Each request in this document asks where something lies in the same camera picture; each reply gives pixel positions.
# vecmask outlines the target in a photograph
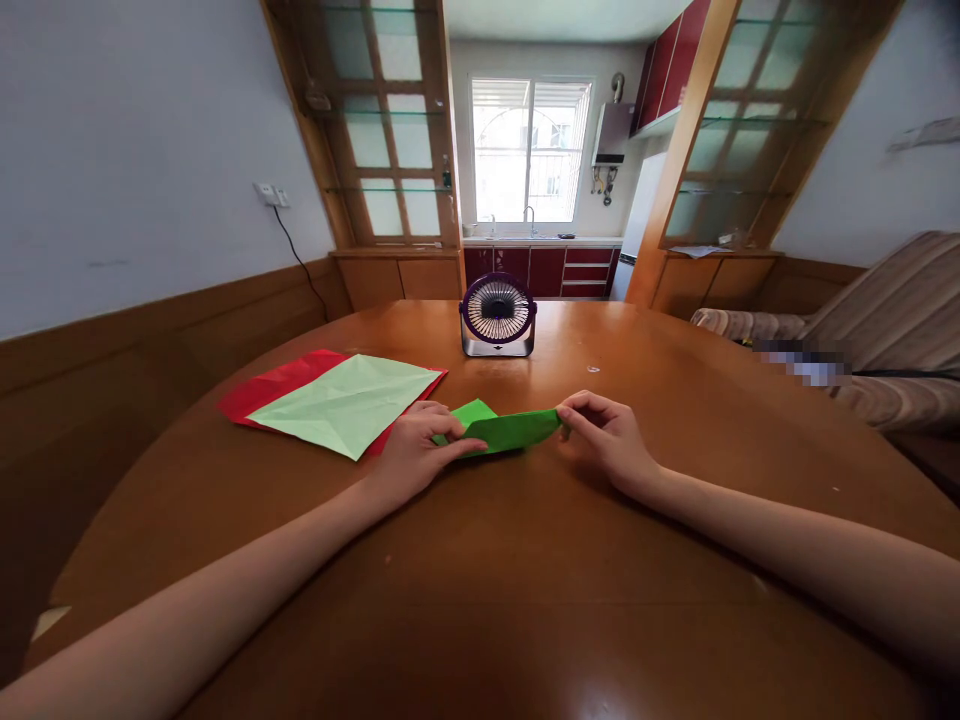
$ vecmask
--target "fan grille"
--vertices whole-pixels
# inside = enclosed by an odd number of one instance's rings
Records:
[[[530,296],[519,281],[502,273],[481,278],[467,293],[463,313],[471,329],[488,342],[509,342],[530,324]]]

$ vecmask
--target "table surface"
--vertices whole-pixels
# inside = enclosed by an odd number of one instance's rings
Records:
[[[530,358],[465,358],[455,302],[401,301],[267,353],[174,423],[58,580],[52,604],[73,609],[32,664],[364,472],[216,411],[238,382],[318,348],[449,368],[432,399],[450,407],[537,410],[588,388],[630,404],[667,466],[960,558],[958,513],[929,481],[744,348],[632,305],[543,302]],[[184,717],[926,714],[894,656],[618,496],[582,450],[554,438],[457,464],[335,557]]]

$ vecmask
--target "green paper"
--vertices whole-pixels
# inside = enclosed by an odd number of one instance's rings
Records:
[[[357,460],[439,375],[396,360],[354,355],[248,417]]]
[[[492,455],[493,453],[517,450],[543,442],[560,427],[560,418],[556,410],[537,410],[498,417],[481,400],[451,411],[463,423],[465,438],[479,438],[487,443],[487,450],[474,455]],[[437,436],[434,442],[446,445],[446,438]]]

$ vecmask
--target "wall-mounted water heater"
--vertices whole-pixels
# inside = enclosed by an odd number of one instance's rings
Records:
[[[633,125],[633,113],[636,105],[622,103],[623,73],[613,76],[610,88],[613,90],[613,102],[604,103],[600,108],[600,122],[597,124],[597,142],[593,146],[593,167],[597,165],[621,165],[627,152],[627,140]]]

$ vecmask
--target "purple fan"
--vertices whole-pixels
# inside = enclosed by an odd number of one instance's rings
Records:
[[[467,329],[492,348],[475,347],[464,336],[464,352],[468,355],[526,356],[533,349],[533,333],[522,344],[511,343],[522,337],[534,322],[537,304],[523,283],[508,273],[488,273],[467,290],[460,303],[460,313]]]

